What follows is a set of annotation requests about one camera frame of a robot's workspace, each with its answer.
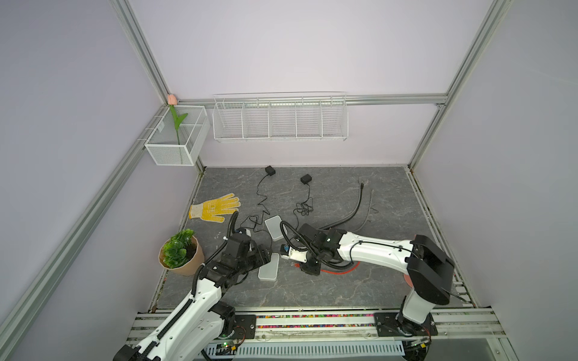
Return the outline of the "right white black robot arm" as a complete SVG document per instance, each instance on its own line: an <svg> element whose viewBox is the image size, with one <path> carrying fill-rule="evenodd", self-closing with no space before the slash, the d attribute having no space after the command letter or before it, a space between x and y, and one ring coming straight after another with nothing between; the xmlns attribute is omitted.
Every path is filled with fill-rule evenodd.
<svg viewBox="0 0 578 361"><path fill-rule="evenodd" d="M427 236L412 240L385 240L360 236L339 229L317 230L308 224L299 231L282 226L289 260L302 272L320 275L322 266L347 272L358 263L370 263L402 273L410 281L410 292L400 311L376 315L380 335L413 337L436 335L432 310L448 305L452 297L454 261Z"/></svg>

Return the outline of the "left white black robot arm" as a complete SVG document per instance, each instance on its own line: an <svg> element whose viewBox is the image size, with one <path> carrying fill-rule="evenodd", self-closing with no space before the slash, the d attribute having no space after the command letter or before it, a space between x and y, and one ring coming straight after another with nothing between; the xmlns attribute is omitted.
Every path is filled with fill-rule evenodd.
<svg viewBox="0 0 578 361"><path fill-rule="evenodd" d="M235 308L221 301L223 295L271 261L268 250L236 231L238 216L233 212L224 243L197 269L179 306L137 346L123 346L114 360L193 360L214 339L234 333Z"/></svg>

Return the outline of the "white network switch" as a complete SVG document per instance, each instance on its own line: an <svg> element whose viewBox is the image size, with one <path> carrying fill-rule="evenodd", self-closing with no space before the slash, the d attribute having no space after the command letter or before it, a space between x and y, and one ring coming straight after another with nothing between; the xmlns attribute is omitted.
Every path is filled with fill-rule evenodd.
<svg viewBox="0 0 578 361"><path fill-rule="evenodd" d="M258 272L258 279L260 281L276 281L278 276L278 264L280 255L273 253L269 263L260 267Z"/></svg>
<svg viewBox="0 0 578 361"><path fill-rule="evenodd" d="M283 232L281 231L281 222L282 219L278 215L265 220L267 231L273 242L281 241L284 238Z"/></svg>

